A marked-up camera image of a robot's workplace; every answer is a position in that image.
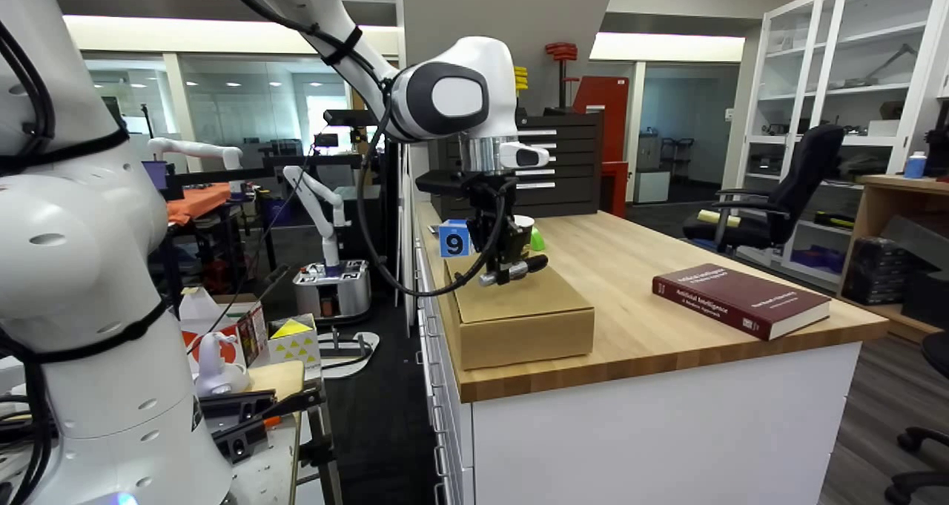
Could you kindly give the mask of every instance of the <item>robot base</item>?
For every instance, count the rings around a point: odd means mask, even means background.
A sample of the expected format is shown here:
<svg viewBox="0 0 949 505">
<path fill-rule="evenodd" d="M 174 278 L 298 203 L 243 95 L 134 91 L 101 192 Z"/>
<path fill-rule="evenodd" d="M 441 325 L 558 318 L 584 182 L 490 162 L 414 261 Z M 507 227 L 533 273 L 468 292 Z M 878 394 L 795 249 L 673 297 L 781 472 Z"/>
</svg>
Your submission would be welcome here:
<svg viewBox="0 0 949 505">
<path fill-rule="evenodd" d="M 297 310 L 314 319 L 348 320 L 369 310 L 369 262 L 345 260 L 342 273 L 327 275 L 322 262 L 305 265 L 294 278 Z"/>
</svg>

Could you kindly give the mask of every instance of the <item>chair wheel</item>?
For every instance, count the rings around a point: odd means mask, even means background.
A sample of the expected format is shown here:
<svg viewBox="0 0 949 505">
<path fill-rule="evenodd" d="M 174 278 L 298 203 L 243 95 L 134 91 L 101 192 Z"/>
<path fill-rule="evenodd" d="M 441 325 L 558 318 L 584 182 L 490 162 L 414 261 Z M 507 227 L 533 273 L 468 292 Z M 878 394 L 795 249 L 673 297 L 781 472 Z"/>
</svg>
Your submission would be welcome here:
<svg viewBox="0 0 949 505">
<path fill-rule="evenodd" d="M 909 502 L 912 501 L 910 496 L 904 494 L 901 490 L 892 485 L 887 487 L 884 496 L 892 505 L 909 505 Z"/>
<path fill-rule="evenodd" d="M 922 447 L 922 440 L 917 440 L 906 433 L 899 435 L 896 438 L 896 443 L 899 444 L 902 450 L 909 453 L 916 453 Z"/>
</svg>

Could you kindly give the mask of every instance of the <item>yellow triangle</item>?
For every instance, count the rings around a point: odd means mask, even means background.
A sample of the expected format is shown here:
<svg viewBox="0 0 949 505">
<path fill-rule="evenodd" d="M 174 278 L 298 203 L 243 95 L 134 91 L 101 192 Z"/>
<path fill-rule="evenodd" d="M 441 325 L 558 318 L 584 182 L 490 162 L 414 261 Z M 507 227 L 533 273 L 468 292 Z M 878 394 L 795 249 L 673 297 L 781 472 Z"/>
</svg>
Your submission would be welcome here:
<svg viewBox="0 0 949 505">
<path fill-rule="evenodd" d="M 274 336 L 271 336 L 271 340 L 275 338 L 282 338 L 284 336 L 305 333 L 311 330 L 313 330 L 313 327 L 305 326 L 302 323 L 297 322 L 297 320 L 287 320 L 287 323 L 284 323 L 280 329 L 277 329 L 277 332 L 274 333 Z"/>
</svg>

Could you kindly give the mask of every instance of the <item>red book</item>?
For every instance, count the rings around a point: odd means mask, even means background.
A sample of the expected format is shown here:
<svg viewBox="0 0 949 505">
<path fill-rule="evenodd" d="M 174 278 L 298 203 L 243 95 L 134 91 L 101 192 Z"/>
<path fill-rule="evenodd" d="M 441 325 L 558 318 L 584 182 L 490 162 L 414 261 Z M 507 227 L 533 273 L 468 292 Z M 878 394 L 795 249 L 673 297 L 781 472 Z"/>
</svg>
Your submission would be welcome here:
<svg viewBox="0 0 949 505">
<path fill-rule="evenodd" d="M 762 340 L 830 316 L 826 296 L 714 264 L 655 276 L 653 293 Z"/>
</svg>

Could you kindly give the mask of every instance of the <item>butcher block countertop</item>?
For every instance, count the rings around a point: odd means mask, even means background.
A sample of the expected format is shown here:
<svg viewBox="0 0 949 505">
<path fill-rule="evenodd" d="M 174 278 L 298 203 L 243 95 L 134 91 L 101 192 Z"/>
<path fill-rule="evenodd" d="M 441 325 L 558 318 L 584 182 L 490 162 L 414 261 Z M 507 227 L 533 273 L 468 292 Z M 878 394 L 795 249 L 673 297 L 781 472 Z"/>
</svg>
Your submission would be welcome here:
<svg viewBox="0 0 949 505">
<path fill-rule="evenodd" d="M 416 204 L 431 281 L 446 283 L 437 238 L 428 225 L 440 224 L 430 203 Z M 593 304 L 593 351 L 582 357 L 539 360 L 494 369 L 454 368 L 462 403 L 582 386 L 600 381 L 694 369 L 780 353 L 863 342 L 887 335 L 888 320 L 834 300 L 830 318 L 772 342 L 762 342 L 652 293 L 655 275 L 718 264 L 773 281 L 783 279 L 651 231 L 606 212 L 538 219 L 550 265 Z M 448 347 L 458 354 L 457 324 L 438 297 Z"/>
</svg>

